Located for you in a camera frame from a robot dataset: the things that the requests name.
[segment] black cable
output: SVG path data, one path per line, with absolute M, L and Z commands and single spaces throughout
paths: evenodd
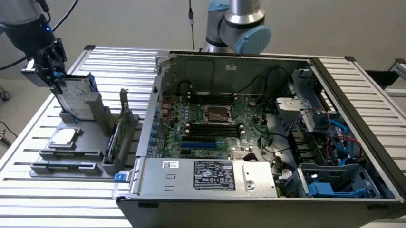
M 73 13 L 73 10 L 78 4 L 79 0 L 75 0 L 73 5 L 71 5 L 71 8 L 69 9 L 67 13 L 65 14 L 63 18 L 61 19 L 61 21 L 57 23 L 55 27 L 53 28 L 53 31 L 55 32 L 55 30 L 59 28 L 59 26 L 62 25 L 62 23 L 65 22 L 65 20 L 69 18 L 69 16 L 71 15 Z
M 57 23 L 55 27 L 53 28 L 53 32 L 57 31 L 57 29 L 59 28 L 59 26 L 62 25 L 62 23 L 65 22 L 65 20 L 69 18 L 69 16 L 70 16 L 70 14 L 71 14 L 71 12 L 73 12 L 73 10 L 74 10 L 74 8 L 75 8 L 78 2 L 79 2 L 79 0 L 75 0 L 75 2 L 73 3 L 71 8 L 69 9 L 66 15 L 63 16 L 63 18 L 61 19 L 61 21 Z M 3 66 L 3 67 L 0 67 L 0 71 L 9 69 L 9 68 L 11 68 L 11 67 L 14 67 L 14 66 L 18 65 L 19 63 L 22 63 L 26 59 L 27 59 L 27 57 L 19 59 L 19 60 L 15 61 L 14 63 L 11 63 L 11 64 L 9 64 L 9 65 L 6 65 L 6 66 Z
M 14 131 L 10 129 L 10 127 L 7 126 L 7 124 L 0 121 L 0 123 L 6 126 L 7 130 L 15 135 L 15 137 L 18 138 L 19 136 L 17 135 L 17 133 L 14 133 Z
M 253 115 L 253 117 L 252 117 L 252 123 L 253 123 L 254 128 L 257 129 L 257 131 L 260 131 L 260 132 L 264 133 L 264 134 L 269 134 L 269 135 L 280 135 L 280 136 L 282 136 L 286 140 L 289 140 L 288 136 L 285 136 L 284 134 L 265 132 L 265 131 L 262 131 L 262 130 L 257 127 L 257 124 L 254 123 L 254 116 L 257 115 L 257 112 L 258 112 L 258 109 L 257 109 L 257 111 L 254 112 L 254 115 Z
M 0 71 L 9 69 L 9 68 L 14 67 L 15 65 L 18 65 L 19 63 L 25 62 L 26 59 L 27 59 L 27 57 L 19 59 L 18 61 L 11 63 L 10 65 L 6 65 L 6 66 L 0 67 Z
M 290 148 L 285 148 L 284 150 L 280 150 L 280 151 L 269 151 L 269 150 L 266 149 L 266 147 L 265 147 L 264 149 L 265 149 L 266 152 L 269 152 L 269 153 L 280 153 L 280 152 L 282 152 L 282 151 L 290 150 Z
M 184 83 L 189 83 L 192 85 L 192 81 L 190 80 L 182 80 L 180 83 L 178 83 L 178 88 L 177 88 L 177 95 L 180 94 L 180 89 L 181 89 L 181 86 Z
M 50 22 L 51 22 L 51 14 L 50 14 L 50 12 L 46 12 L 47 13 L 47 15 L 49 15 L 49 24 L 50 24 Z
M 262 130 L 257 127 L 257 125 L 256 125 L 254 122 L 253 122 L 253 125 L 254 125 L 254 128 L 257 129 L 257 131 L 260 131 L 261 133 L 269 134 L 269 135 L 280 135 L 280 136 L 282 136 L 286 140 L 289 140 L 288 136 L 285 136 L 284 134 L 265 132 L 265 131 L 262 131 Z
M 196 49 L 196 31 L 193 29 L 193 25 L 192 26 L 192 43 L 193 43 L 193 49 Z
M 257 80 L 258 78 L 262 78 L 262 79 L 265 80 L 265 77 L 264 77 L 262 75 L 258 75 L 258 76 L 253 79 L 253 81 L 249 83 L 249 85 L 246 85 L 246 87 L 245 87 L 244 89 L 241 89 L 237 93 L 240 94 L 242 91 L 245 91 L 245 90 L 253 85 L 253 83 L 256 82 L 256 80 Z
M 193 25 L 194 25 L 196 21 L 194 21 L 193 9 L 192 9 L 192 0 L 190 0 L 190 12 L 189 12 L 189 17 L 190 17 L 190 27 L 192 27 L 192 42 L 193 42 L 193 49 L 196 49 L 196 31 L 194 31 L 194 28 L 193 28 Z
M 290 82 L 288 70 L 286 70 L 284 67 L 281 67 L 281 66 L 273 67 L 273 68 L 269 70 L 268 75 L 266 75 L 265 93 L 268 92 L 268 78 L 269 78 L 272 72 L 273 72 L 274 70 L 277 70 L 277 69 L 281 69 L 281 70 L 285 72 L 286 85 L 288 85 L 289 82 Z

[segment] aluminum extrusion table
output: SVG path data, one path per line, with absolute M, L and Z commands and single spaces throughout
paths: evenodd
M 81 54 L 70 74 L 97 77 L 105 105 L 113 113 L 121 111 L 120 91 L 129 89 L 130 108 L 141 116 L 141 124 L 132 146 L 129 164 L 136 152 L 146 115 L 156 73 L 158 50 L 95 47 Z M 405 113 L 357 62 L 344 57 L 320 57 L 332 76 L 369 127 L 377 135 L 397 165 L 406 174 Z M 113 200 L 114 183 L 98 179 L 33 178 L 30 164 L 39 158 L 39 150 L 57 129 L 61 106 L 49 97 L 19 138 L 0 160 L 0 227 L 93 227 L 129 228 L 132 224 Z M 406 217 L 380 220 L 365 228 L 404 228 Z

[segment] white wall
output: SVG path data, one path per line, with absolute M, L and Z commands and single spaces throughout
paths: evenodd
M 192 0 L 196 41 L 205 42 L 209 0 Z M 49 0 L 54 25 L 71 0 Z M 265 52 L 355 56 L 368 69 L 387 69 L 406 58 L 405 0 L 262 0 L 273 40 Z M 81 0 L 57 31 L 69 67 L 87 44 L 142 48 L 192 48 L 188 0 Z M 0 66 L 23 53 L 0 36 Z M 22 77 L 21 66 L 0 72 Z

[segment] sticker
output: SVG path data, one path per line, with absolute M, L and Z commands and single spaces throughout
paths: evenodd
M 226 70 L 237 70 L 237 65 L 226 65 Z
M 164 162 L 164 169 L 178 169 L 180 168 L 180 161 L 165 161 Z
M 230 161 L 196 161 L 194 188 L 197 190 L 236 191 L 234 169 Z

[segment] power supply label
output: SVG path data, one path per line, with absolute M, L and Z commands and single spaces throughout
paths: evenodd
M 196 161 L 193 186 L 197 190 L 236 191 L 233 162 Z

